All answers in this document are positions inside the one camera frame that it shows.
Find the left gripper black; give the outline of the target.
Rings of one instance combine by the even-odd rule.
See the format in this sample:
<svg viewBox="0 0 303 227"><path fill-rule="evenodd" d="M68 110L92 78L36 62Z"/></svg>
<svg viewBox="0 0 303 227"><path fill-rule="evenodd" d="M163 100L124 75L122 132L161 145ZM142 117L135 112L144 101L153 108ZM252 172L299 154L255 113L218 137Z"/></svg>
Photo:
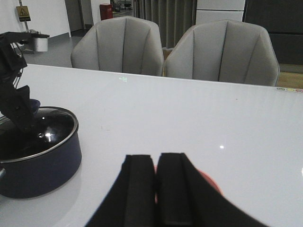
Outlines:
<svg viewBox="0 0 303 227"><path fill-rule="evenodd" d="M24 57L19 56L13 43L27 39L25 32L5 32L0 34L0 81L14 80L21 69L27 66ZM9 118L22 132L31 131L34 113L30 103L30 88L25 85L16 89L13 85L0 86L0 112Z"/></svg>

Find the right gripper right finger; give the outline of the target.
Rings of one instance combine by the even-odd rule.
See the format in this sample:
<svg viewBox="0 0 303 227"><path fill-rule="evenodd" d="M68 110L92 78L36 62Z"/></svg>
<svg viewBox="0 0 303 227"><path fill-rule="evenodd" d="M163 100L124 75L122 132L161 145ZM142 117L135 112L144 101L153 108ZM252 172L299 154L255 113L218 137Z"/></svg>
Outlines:
<svg viewBox="0 0 303 227"><path fill-rule="evenodd" d="M161 227L263 227L224 198L184 153L163 153L157 165Z"/></svg>

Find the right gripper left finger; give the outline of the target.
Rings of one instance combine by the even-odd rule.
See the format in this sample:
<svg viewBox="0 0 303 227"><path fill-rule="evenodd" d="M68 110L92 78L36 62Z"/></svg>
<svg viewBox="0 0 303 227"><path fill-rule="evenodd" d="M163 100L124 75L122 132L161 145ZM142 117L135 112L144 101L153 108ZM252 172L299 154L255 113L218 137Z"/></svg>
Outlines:
<svg viewBox="0 0 303 227"><path fill-rule="evenodd" d="M154 177L149 155L127 155L118 177L87 226L153 227Z"/></svg>

